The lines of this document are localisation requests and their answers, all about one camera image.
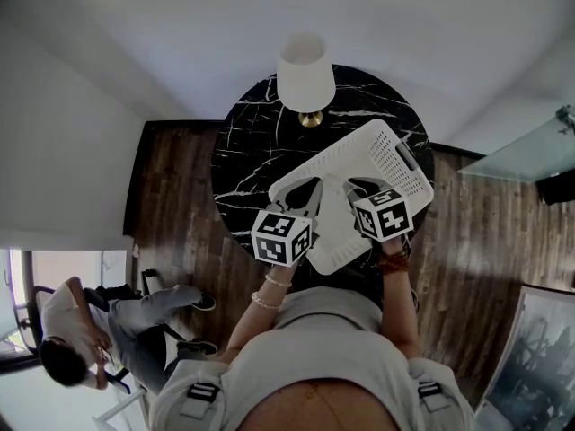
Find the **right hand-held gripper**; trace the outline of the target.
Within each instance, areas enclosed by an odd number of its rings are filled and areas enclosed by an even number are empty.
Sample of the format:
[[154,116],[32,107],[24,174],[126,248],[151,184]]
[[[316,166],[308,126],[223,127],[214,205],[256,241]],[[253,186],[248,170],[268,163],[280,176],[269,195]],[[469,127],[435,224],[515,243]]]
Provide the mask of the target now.
[[[384,180],[357,177],[344,181],[342,188],[351,213],[355,212],[358,229],[365,236],[386,242],[413,230],[413,221],[406,198],[395,189],[387,189]],[[360,199],[360,189],[379,192]]]

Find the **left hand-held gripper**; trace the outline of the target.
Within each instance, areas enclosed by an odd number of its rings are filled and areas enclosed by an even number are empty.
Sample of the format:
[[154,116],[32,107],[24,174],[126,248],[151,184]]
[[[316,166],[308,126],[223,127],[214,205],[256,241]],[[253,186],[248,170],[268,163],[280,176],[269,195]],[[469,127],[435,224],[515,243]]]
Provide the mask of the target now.
[[319,239],[316,217],[322,196],[322,179],[296,180],[281,189],[252,226],[254,258],[283,267],[303,259]]

